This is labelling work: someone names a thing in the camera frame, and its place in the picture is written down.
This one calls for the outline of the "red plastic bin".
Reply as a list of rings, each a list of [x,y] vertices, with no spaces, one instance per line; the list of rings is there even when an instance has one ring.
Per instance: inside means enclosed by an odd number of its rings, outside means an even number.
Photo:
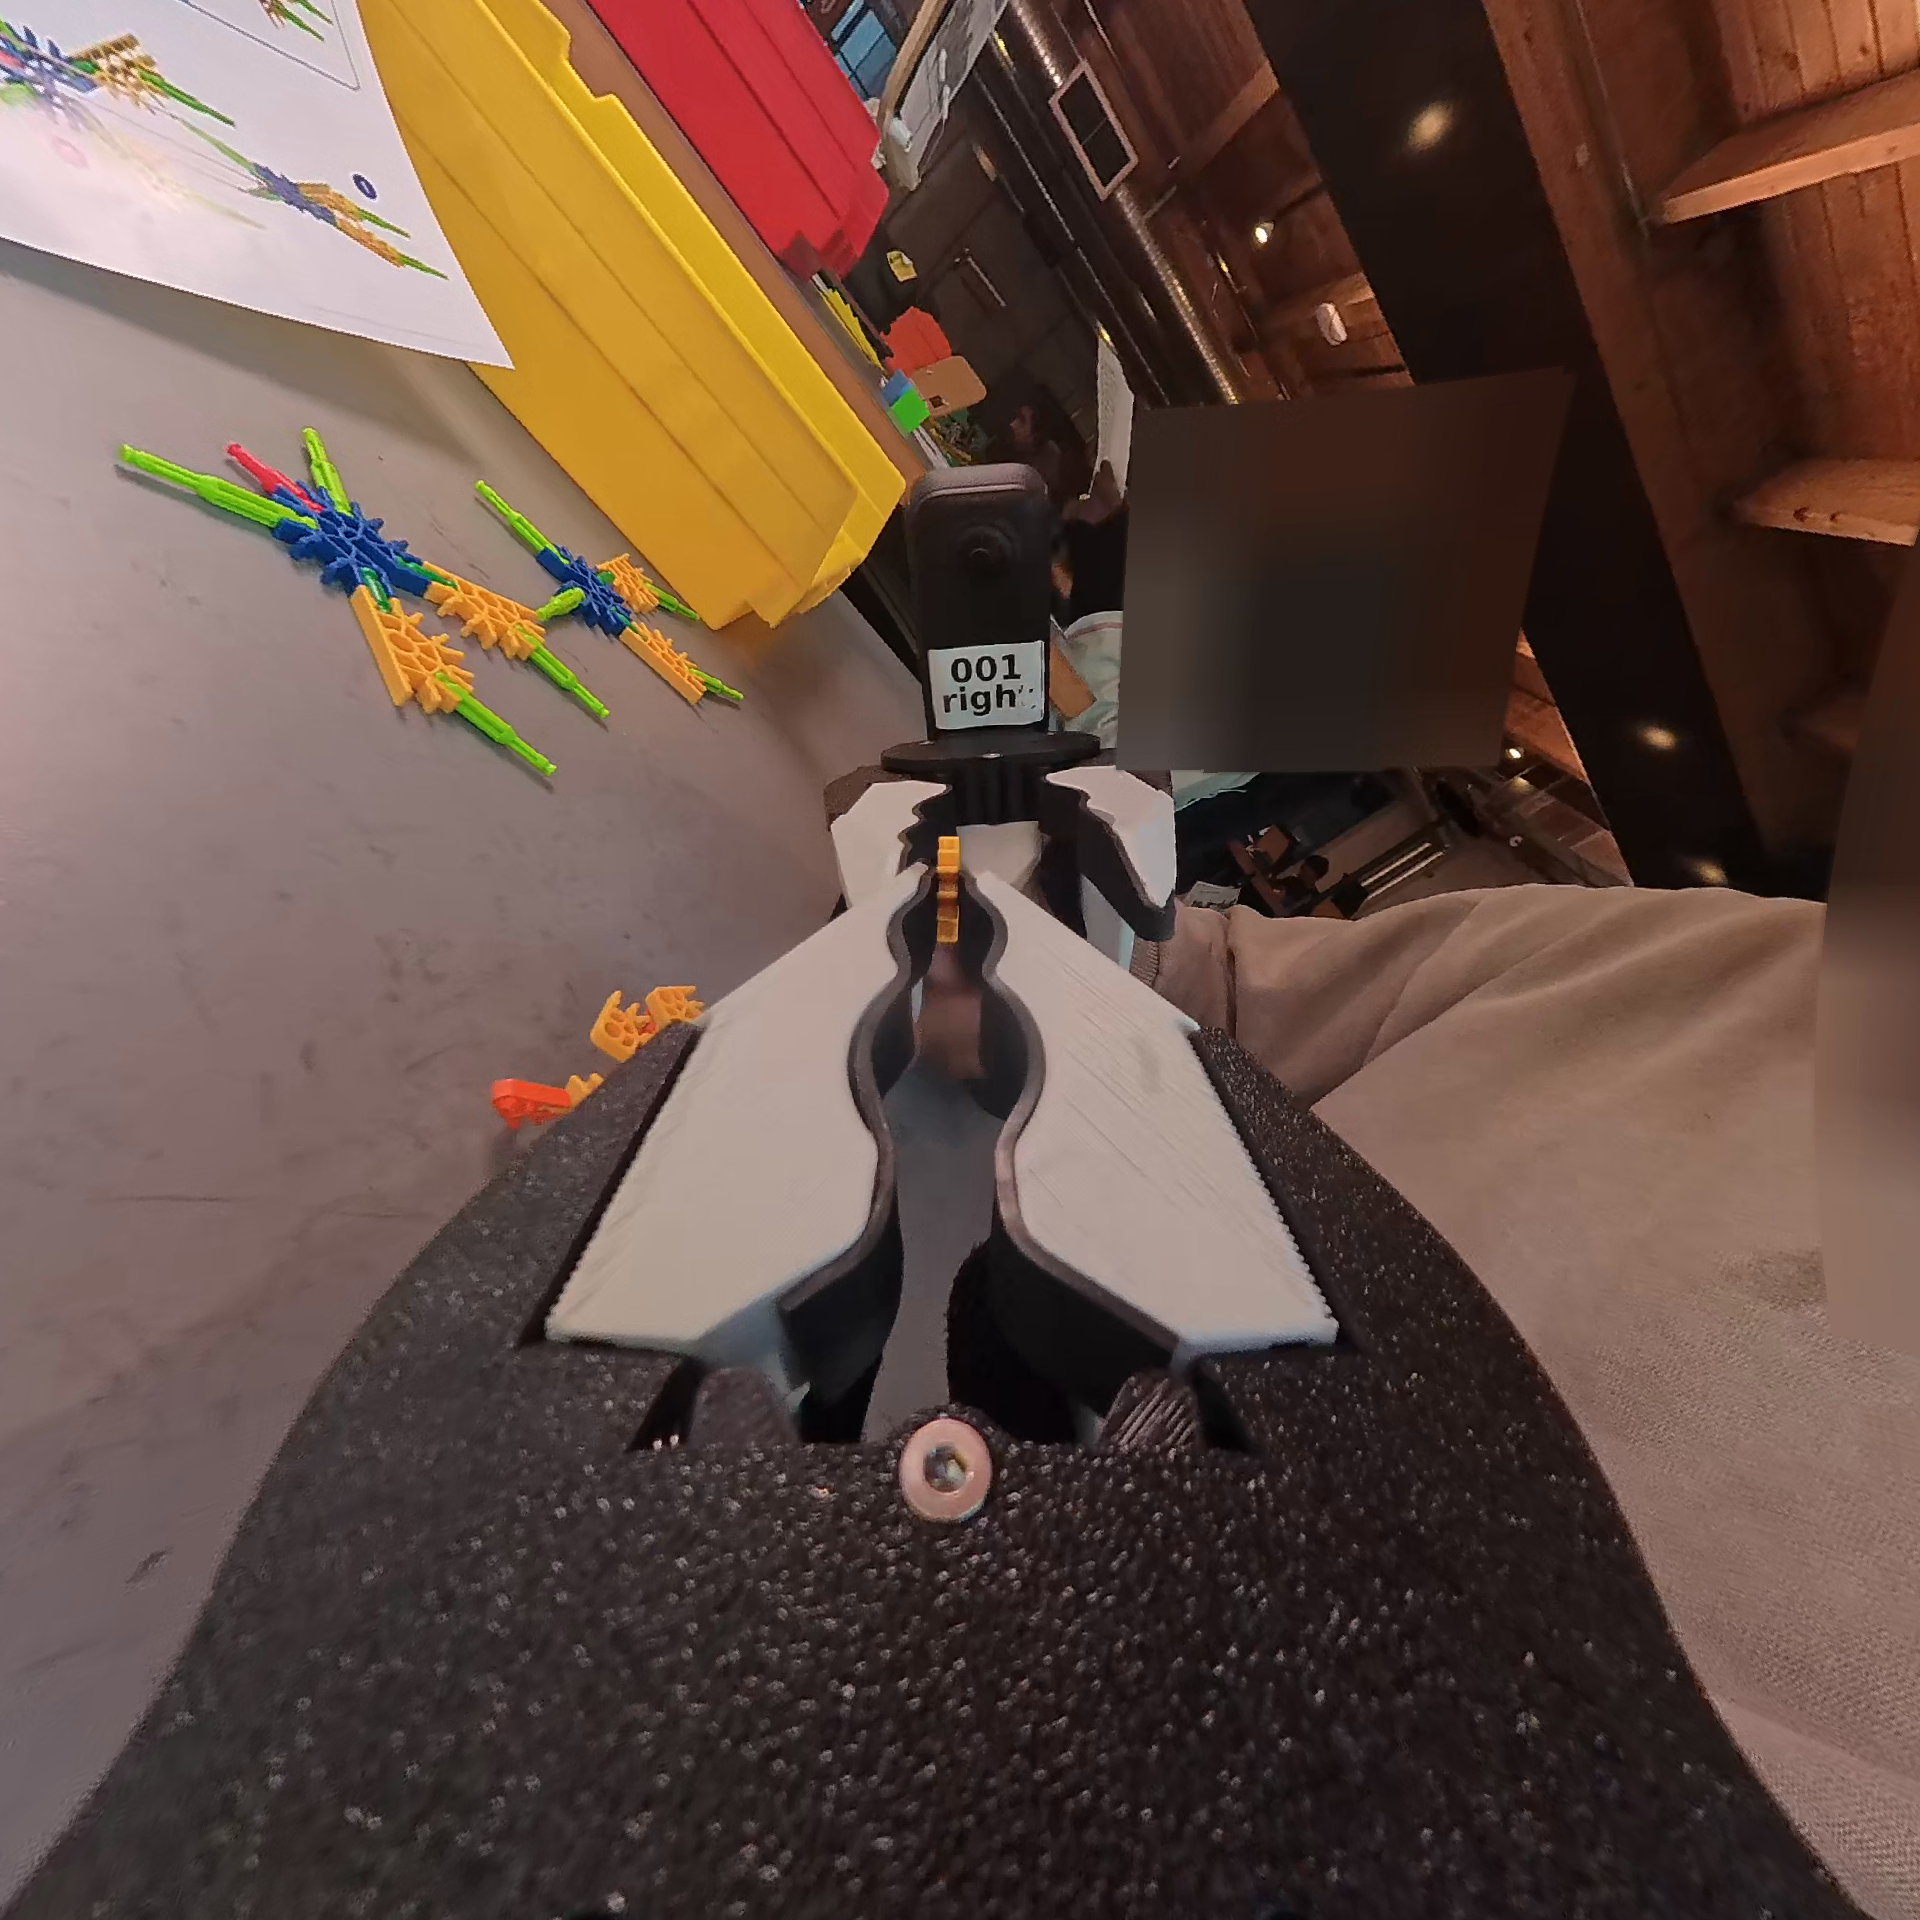
[[[595,1],[595,16],[760,239],[853,271],[889,203],[880,127],[797,1]]]

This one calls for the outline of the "whiteboard on stand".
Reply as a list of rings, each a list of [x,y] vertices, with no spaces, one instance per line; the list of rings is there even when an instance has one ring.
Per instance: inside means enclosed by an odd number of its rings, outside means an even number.
[[[880,95],[883,129],[897,135],[903,152],[931,150],[1007,8],[1007,1],[920,7]]]

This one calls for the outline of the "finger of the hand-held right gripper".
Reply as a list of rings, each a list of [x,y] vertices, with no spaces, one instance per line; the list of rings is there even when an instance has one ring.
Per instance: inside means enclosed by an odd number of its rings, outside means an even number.
[[[903,865],[926,865],[921,809],[939,797],[936,781],[879,779],[831,828],[846,908],[889,892]]]
[[[1129,969],[1142,943],[1177,920],[1177,831],[1170,793],[1121,768],[1048,775],[1045,841],[1072,865],[1070,897],[1088,942]]]

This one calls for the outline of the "white instruction sheet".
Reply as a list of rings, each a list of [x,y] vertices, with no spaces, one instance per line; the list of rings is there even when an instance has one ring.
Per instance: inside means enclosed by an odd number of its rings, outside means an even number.
[[[5,1],[3,236],[271,317],[512,363],[354,1]]]

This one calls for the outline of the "yellow black toy wheel assembly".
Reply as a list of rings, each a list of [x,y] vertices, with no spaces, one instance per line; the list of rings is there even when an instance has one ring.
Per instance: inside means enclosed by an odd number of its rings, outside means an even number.
[[[613,1065],[624,1065],[658,1040],[669,1025],[694,1024],[702,1012],[705,1000],[694,988],[657,988],[637,1000],[624,1000],[621,992],[613,992],[592,1024],[590,1045]],[[495,1115],[518,1131],[523,1125],[542,1125],[575,1113],[605,1081],[602,1072],[571,1073],[561,1085],[504,1077],[495,1081],[489,1104]]]

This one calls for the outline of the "person's torso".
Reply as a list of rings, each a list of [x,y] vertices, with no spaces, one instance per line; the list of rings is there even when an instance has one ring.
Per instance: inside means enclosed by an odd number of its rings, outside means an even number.
[[[1319,1110],[1543,1359],[1766,1784],[1915,1915],[1915,1357],[1826,1307],[1811,952],[1395,1014]]]

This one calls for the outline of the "person's right hand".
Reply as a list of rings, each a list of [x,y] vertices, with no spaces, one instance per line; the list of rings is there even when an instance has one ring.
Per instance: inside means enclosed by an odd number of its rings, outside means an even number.
[[[953,945],[938,949],[920,984],[920,1059],[957,1083],[984,1077],[982,982]]]

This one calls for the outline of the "yellow plastic bin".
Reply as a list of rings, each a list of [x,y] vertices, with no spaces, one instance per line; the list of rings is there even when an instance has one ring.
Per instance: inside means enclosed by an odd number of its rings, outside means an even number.
[[[713,629],[816,607],[895,457],[542,5],[368,1],[424,191],[511,353],[519,425]]]

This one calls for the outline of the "grey desk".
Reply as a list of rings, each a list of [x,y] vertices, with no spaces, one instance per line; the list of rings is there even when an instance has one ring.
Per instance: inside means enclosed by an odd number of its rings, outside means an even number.
[[[488,480],[638,551],[467,365],[5,244],[5,1895],[152,1704],[261,1475],[386,1285],[515,1145],[613,990],[713,999],[838,894],[826,783],[918,734],[838,595],[679,631],[686,707],[597,631],[478,689],[539,781],[394,709],[341,595],[117,449],[296,471],[440,564],[542,571]]]

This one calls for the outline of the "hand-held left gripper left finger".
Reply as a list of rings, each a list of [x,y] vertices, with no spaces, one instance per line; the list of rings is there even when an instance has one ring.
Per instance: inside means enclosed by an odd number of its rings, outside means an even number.
[[[547,1340],[738,1368],[855,1441],[903,1296],[885,1096],[915,1059],[921,876],[901,870],[697,1024],[547,1310]]]

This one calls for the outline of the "large blue green toy assembly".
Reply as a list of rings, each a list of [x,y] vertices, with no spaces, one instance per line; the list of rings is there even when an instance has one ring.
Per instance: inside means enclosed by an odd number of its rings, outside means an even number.
[[[551,616],[575,612],[583,595],[569,587],[551,607],[529,607],[501,592],[426,561],[402,539],[386,535],[385,521],[366,513],[349,494],[346,480],[321,435],[305,432],[310,480],[263,464],[237,444],[230,464],[247,475],[238,485],[221,473],[179,467],[130,444],[117,449],[121,467],[152,483],[192,496],[230,519],[247,521],[271,535],[296,564],[313,571],[322,587],[346,597],[357,631],[365,636],[375,671],[399,709],[450,715],[491,748],[515,756],[536,777],[550,779],[558,764],[544,756],[478,692],[464,651],[426,625],[426,611],[450,616],[457,632],[478,639],[485,651],[533,668],[539,678],[607,721],[611,709],[547,643]]]

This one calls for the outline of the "small blue green toy assembly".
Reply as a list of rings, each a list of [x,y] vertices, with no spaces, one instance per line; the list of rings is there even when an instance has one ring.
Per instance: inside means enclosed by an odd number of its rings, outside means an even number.
[[[741,707],[745,701],[738,688],[701,668],[683,646],[658,629],[657,614],[691,625],[701,625],[702,616],[671,587],[657,582],[637,559],[618,556],[597,564],[587,561],[571,549],[551,541],[488,480],[478,480],[474,491],[507,533],[533,552],[547,576],[561,585],[539,616],[578,616],[586,625],[621,639],[691,703]]]

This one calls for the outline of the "person's right forearm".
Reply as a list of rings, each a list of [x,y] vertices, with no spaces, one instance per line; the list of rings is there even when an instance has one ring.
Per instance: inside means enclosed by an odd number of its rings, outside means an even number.
[[[1182,904],[1134,973],[1301,1101],[1417,1055],[1445,1089],[1566,1093],[1727,1040],[1762,1060],[1809,1040],[1824,932],[1805,897],[1531,881],[1358,920]]]

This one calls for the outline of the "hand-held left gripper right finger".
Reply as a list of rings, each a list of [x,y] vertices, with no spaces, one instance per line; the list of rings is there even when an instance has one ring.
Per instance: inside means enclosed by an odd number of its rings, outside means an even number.
[[[1323,1357],[1338,1315],[1197,1021],[1008,880],[966,880],[960,952],[998,1121],[960,1404],[1035,1445],[1254,1448],[1216,1364]]]

